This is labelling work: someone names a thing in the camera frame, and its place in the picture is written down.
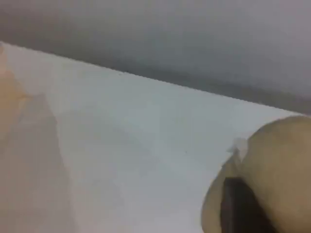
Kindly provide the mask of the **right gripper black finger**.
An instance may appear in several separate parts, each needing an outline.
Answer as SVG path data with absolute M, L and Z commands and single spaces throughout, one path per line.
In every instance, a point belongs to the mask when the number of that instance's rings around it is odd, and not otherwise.
M 275 233 L 252 189 L 239 177 L 225 178 L 220 205 L 222 233 Z

